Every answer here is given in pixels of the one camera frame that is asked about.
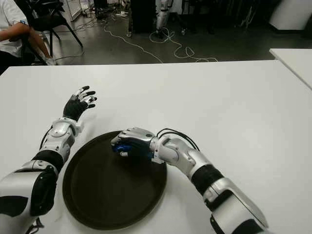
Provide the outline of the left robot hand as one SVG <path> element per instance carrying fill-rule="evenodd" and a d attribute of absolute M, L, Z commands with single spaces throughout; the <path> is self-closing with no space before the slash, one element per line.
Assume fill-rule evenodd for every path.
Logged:
<path fill-rule="evenodd" d="M 78 121 L 87 109 L 94 108 L 96 106 L 96 92 L 88 91 L 89 89 L 90 86 L 83 86 L 71 95 L 65 104 L 62 117 Z"/>

